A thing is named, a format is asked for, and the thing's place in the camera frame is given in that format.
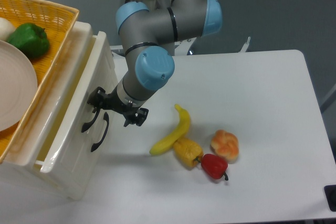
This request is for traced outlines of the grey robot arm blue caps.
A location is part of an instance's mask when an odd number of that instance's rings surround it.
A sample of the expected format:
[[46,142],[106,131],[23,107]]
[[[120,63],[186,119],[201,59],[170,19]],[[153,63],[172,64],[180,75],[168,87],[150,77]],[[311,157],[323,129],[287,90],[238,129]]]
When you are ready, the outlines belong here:
[[217,0],[168,0],[156,10],[130,1],[117,10],[115,22],[128,70],[111,93],[98,87],[87,102],[94,115],[112,110],[124,116],[125,125],[141,126],[148,115],[143,104],[174,72],[166,45],[217,33],[223,15]]

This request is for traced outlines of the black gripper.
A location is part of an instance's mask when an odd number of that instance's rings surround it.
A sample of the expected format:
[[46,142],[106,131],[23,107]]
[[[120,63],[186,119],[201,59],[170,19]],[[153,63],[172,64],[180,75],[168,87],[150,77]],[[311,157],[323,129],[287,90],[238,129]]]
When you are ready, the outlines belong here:
[[134,124],[141,126],[149,113],[148,109],[135,105],[130,99],[126,99],[125,102],[121,101],[116,88],[106,94],[102,87],[97,87],[90,93],[87,103],[93,106],[93,113],[96,113],[98,109],[103,109],[123,115],[125,118],[124,127]]

